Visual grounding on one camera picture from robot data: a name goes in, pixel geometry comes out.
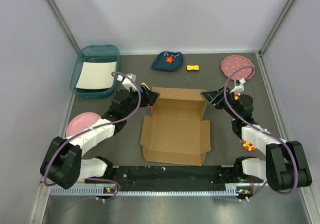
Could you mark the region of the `brown cardboard box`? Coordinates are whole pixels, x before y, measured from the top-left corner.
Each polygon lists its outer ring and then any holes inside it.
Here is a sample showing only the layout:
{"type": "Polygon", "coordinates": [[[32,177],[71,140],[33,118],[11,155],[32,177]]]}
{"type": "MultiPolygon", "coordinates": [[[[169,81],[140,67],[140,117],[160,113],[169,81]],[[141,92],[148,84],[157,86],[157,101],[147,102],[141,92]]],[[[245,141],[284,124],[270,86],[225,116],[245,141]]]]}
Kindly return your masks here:
{"type": "Polygon", "coordinates": [[[211,150],[210,121],[200,89],[153,87],[159,97],[145,116],[140,144],[146,161],[202,166],[211,150]]]}

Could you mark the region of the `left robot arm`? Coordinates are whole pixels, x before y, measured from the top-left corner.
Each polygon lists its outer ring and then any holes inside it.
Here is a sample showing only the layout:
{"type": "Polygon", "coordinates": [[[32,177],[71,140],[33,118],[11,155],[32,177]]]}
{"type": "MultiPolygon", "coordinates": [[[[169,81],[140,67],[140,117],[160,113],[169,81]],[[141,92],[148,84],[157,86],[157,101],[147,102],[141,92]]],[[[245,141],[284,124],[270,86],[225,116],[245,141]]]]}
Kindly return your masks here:
{"type": "Polygon", "coordinates": [[[138,108],[151,107],[159,96],[159,93],[145,86],[139,91],[116,91],[109,109],[94,124],[75,135],[65,138],[57,136],[51,141],[40,167],[43,181],[50,180],[64,189],[94,177],[102,182],[110,181],[114,174],[110,161],[100,156],[85,160],[83,155],[118,134],[138,108]]]}

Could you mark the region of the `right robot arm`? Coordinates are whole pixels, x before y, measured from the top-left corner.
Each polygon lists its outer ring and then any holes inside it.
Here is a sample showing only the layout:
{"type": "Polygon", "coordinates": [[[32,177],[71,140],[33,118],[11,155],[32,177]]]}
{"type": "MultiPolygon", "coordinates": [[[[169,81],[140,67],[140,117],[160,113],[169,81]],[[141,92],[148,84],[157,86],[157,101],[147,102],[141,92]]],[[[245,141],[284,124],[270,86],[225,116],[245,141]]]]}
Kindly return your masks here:
{"type": "Polygon", "coordinates": [[[237,137],[265,155],[265,160],[238,158],[233,169],[236,180],[244,182],[255,176],[281,193],[311,185],[312,175],[302,144],[275,137],[260,127],[253,119],[254,101],[251,96],[241,94],[236,97],[228,88],[202,92],[201,95],[216,109],[223,109],[232,117],[232,130],[237,137]]]}

